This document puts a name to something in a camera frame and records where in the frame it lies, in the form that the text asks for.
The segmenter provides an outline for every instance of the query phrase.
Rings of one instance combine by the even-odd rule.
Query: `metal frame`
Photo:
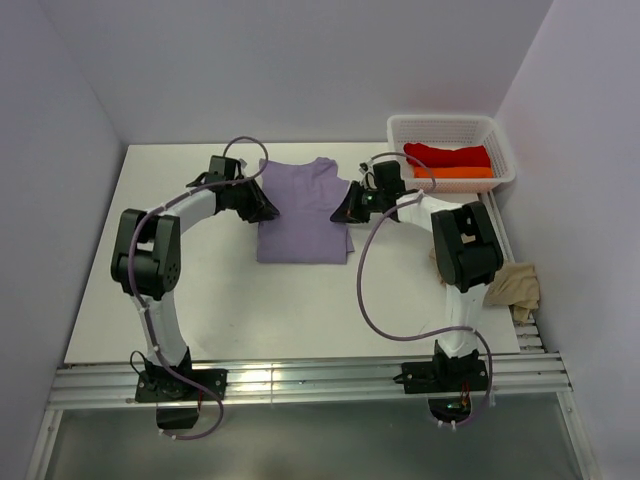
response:
[[[491,192],[480,195],[493,222],[505,258],[514,261],[504,225]],[[516,324],[520,354],[494,355],[496,395],[557,393],[581,475],[599,480],[601,474],[575,408],[572,387],[559,353],[546,353],[534,318]],[[281,404],[408,398],[392,378],[406,361],[429,357],[291,360],[197,363],[194,368],[229,370],[226,404]],[[27,479],[43,479],[58,426],[65,410],[155,408],[136,404],[137,375],[129,365],[71,365],[59,369],[33,452]],[[167,406],[193,406],[172,402]]]
[[[49,460],[58,436],[58,428],[62,420],[62,410],[47,409],[40,425],[40,432],[31,455],[31,462],[25,478],[28,480],[44,480],[49,468]]]

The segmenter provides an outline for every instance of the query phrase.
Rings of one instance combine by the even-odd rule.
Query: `cable connector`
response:
[[[364,175],[369,171],[369,169],[371,168],[371,165],[373,165],[373,158],[367,162],[361,163],[360,168],[358,170],[362,175]]]

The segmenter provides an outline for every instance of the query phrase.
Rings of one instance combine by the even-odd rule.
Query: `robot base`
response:
[[[404,393],[456,393],[468,386],[469,391],[485,391],[489,376],[478,350],[461,358],[449,358],[436,341],[435,354],[430,362],[407,362],[402,373],[394,378],[404,386]]]
[[[193,370],[191,366],[191,354],[189,350],[174,368],[180,375],[193,380],[208,388],[224,399],[227,387],[227,370],[202,369]],[[136,403],[168,403],[168,402],[197,402],[199,400],[211,400],[201,398],[200,391],[186,385],[171,376],[163,367],[145,362],[145,371],[141,373],[136,388]],[[156,424],[163,430],[179,430],[193,428],[199,417],[197,408],[164,408],[156,411]]]

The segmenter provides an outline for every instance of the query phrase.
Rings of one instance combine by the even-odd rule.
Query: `folded shirt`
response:
[[[430,170],[436,178],[493,178],[493,171],[487,167],[431,168]],[[423,167],[413,167],[413,176],[431,178],[427,169]]]
[[[430,168],[447,167],[485,167],[491,168],[491,159],[482,146],[464,147],[457,150],[444,150],[430,147],[422,143],[406,143],[404,153],[421,160]],[[415,160],[407,159],[410,165],[422,167]]]
[[[269,161],[262,190],[280,211],[258,226],[260,263],[345,264],[354,251],[349,228],[333,223],[349,182],[338,178],[338,165],[317,158],[306,165]]]

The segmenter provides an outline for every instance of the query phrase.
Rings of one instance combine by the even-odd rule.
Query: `laundry basket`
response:
[[[435,192],[483,193],[516,177],[513,154],[498,124],[481,115],[394,115],[387,121],[389,149],[403,152],[406,143],[423,143],[431,147],[456,149],[483,145],[491,158],[495,178],[442,178]],[[414,178],[404,158],[402,177],[408,189],[431,189],[428,178]]]

